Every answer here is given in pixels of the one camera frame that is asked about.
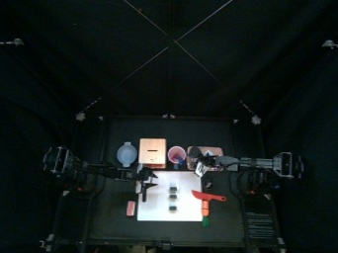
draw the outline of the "table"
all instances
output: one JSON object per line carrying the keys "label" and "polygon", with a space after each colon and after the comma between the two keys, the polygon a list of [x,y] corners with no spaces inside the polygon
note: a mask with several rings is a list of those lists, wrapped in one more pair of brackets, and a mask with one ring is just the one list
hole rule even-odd
{"label": "table", "polygon": [[[121,165],[118,148],[126,141],[140,148],[141,138],[166,138],[169,148],[217,146],[225,155],[265,157],[260,126],[248,120],[109,118],[89,121],[81,126],[73,152],[90,163],[110,161]],[[208,172],[205,179],[214,182],[208,192],[228,197],[226,203],[210,204],[208,228],[197,221],[138,221],[137,217],[128,217],[128,202],[138,200],[136,182],[102,179],[101,193],[90,201],[63,197],[55,229],[58,242],[81,244],[82,249],[86,244],[245,247],[244,214],[241,202],[230,191],[229,172]]]}

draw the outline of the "white paper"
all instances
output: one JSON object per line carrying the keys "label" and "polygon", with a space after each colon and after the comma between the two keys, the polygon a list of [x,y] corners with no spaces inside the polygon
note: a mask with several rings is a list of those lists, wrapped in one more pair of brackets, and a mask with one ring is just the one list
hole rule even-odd
{"label": "white paper", "polygon": [[[192,171],[156,171],[156,174],[158,185],[148,190],[148,201],[140,196],[138,220],[202,221],[202,200],[192,193],[192,190],[201,192],[201,178]],[[170,192],[172,186],[178,188],[176,193]],[[176,211],[170,211],[170,205],[177,206]]]}

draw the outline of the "red object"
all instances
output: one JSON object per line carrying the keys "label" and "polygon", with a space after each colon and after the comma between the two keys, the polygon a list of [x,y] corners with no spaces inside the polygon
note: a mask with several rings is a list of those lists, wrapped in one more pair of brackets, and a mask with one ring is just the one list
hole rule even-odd
{"label": "red object", "polygon": [[205,194],[205,193],[197,192],[194,190],[192,192],[193,192],[194,196],[202,201],[210,202],[212,200],[216,200],[216,201],[225,202],[228,200],[228,198],[221,195]]}
{"label": "red object", "polygon": [[128,205],[128,216],[132,217],[136,214],[136,205],[137,202],[130,201]]}
{"label": "red object", "polygon": [[202,215],[204,216],[209,216],[209,202],[216,200],[220,202],[225,202],[228,200],[228,198],[225,196],[221,195],[214,195],[214,194],[205,194],[197,191],[192,191],[194,196],[202,200]]}

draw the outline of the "black fabric wall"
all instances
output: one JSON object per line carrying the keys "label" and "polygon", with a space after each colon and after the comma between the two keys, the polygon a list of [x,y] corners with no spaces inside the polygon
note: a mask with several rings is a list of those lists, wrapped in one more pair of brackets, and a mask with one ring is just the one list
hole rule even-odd
{"label": "black fabric wall", "polygon": [[273,109],[264,124],[271,156],[304,157],[305,177],[287,181],[279,201],[283,234],[292,252],[337,252],[338,51],[328,50]]}
{"label": "black fabric wall", "polygon": [[[169,27],[168,1],[132,2]],[[74,114],[106,96],[96,115],[245,117],[242,98],[264,117],[269,156],[292,151],[305,161],[305,179],[287,181],[279,199],[287,244],[292,252],[336,252],[338,50],[321,44],[337,39],[337,1],[233,1],[182,40],[225,87],[177,47],[172,82],[169,51],[118,85],[169,38],[116,3],[2,1],[0,41],[27,44],[0,48],[0,251],[29,252],[51,232],[42,158],[51,145],[70,144]],[[176,1],[176,38],[225,3]]]}
{"label": "black fabric wall", "polygon": [[71,142],[74,117],[6,50],[0,58],[0,251],[38,252],[55,209],[43,157]]}

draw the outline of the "pink container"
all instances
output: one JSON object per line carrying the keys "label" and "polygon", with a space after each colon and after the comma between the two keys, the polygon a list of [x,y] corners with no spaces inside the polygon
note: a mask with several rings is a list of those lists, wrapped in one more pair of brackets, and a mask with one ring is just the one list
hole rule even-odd
{"label": "pink container", "polygon": [[176,159],[177,156],[180,156],[184,160],[186,158],[186,152],[181,146],[174,146],[169,150],[169,161],[174,164],[178,164],[178,160]]}

